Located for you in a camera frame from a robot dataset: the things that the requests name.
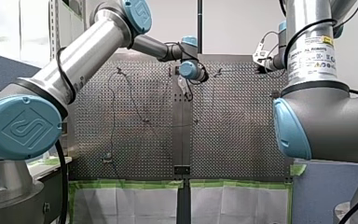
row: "metal pole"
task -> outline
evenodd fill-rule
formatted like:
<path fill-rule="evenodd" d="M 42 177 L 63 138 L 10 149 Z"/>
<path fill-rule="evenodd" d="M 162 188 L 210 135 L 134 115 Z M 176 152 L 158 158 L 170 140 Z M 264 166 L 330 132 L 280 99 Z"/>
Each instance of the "metal pole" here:
<path fill-rule="evenodd" d="M 62 52 L 62 69 L 76 93 L 118 48 L 123 47 L 124 41 L 131 38 L 129 33 L 128 26 L 120 23 L 114 12 L 103 9 L 97 13 L 96 22 Z M 49 92 L 62 105 L 69 103 L 71 92 L 61 78 L 55 60 L 27 80 Z"/>
<path fill-rule="evenodd" d="M 202 54 L 202 0 L 199 0 L 199 16 L 198 16 L 198 40 L 199 40 L 199 54 Z"/>

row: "white cloth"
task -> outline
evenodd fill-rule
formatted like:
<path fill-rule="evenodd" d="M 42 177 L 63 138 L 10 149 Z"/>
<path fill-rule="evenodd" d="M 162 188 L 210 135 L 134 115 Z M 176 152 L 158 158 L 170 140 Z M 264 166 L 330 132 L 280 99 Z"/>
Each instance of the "white cloth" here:
<path fill-rule="evenodd" d="M 287 224 L 288 189 L 191 189 L 192 224 Z"/>
<path fill-rule="evenodd" d="M 176 224 L 177 189 L 79 189 L 74 224 Z"/>

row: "metal stand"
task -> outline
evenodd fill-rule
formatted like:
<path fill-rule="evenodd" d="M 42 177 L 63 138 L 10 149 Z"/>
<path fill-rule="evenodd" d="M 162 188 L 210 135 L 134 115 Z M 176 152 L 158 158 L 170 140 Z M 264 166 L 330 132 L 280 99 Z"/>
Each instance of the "metal stand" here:
<path fill-rule="evenodd" d="M 177 224 L 191 223 L 190 150 L 193 129 L 193 102 L 188 101 L 178 85 L 178 75 L 172 76 L 173 98 L 173 171 L 176 179 L 183 180 L 178 190 Z"/>
<path fill-rule="evenodd" d="M 0 161 L 0 224 L 42 224 L 44 185 L 33 183 L 25 161 Z"/>

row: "green trim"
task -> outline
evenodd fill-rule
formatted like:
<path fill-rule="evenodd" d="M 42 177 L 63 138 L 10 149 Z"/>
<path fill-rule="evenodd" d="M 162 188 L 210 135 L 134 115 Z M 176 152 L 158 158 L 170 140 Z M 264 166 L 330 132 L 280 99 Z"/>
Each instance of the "green trim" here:
<path fill-rule="evenodd" d="M 287 184 L 290 185 L 287 199 L 287 223 L 292 224 L 292 215 L 293 215 L 293 183 Z"/>
<path fill-rule="evenodd" d="M 291 184 L 269 183 L 244 180 L 190 180 L 191 188 L 221 188 L 221 187 L 242 187 L 252 189 L 290 189 Z"/>
<path fill-rule="evenodd" d="M 307 169 L 306 164 L 290 165 L 290 175 L 303 175 L 306 169 Z"/>
<path fill-rule="evenodd" d="M 75 194 L 79 189 L 179 189 L 183 181 L 85 180 L 69 182 L 69 213 L 73 224 Z"/>

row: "robotic arm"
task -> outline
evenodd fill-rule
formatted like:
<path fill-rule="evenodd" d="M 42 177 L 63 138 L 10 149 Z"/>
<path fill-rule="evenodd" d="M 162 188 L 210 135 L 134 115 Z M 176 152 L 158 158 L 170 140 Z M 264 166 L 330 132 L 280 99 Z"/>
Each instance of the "robotic arm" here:
<path fill-rule="evenodd" d="M 273 104 L 279 149 L 305 160 L 358 162 L 358 98 L 350 96 L 358 91 L 338 80 L 334 47 L 334 37 L 342 34 L 344 18 L 356 1 L 283 2 L 287 46 L 282 62 L 289 85 Z M 255 61 L 274 71 L 274 58 Z M 351 223 L 358 223 L 358 190 L 351 208 L 339 223 L 355 212 Z"/>
<path fill-rule="evenodd" d="M 183 78 L 206 81 L 199 67 L 197 39 L 166 45 L 146 36 L 152 24 L 145 0 L 98 5 L 90 28 L 31 78 L 0 91 L 0 160 L 21 161 L 49 150 L 61 134 L 66 107 L 118 48 L 135 49 L 162 62 L 180 60 Z"/>

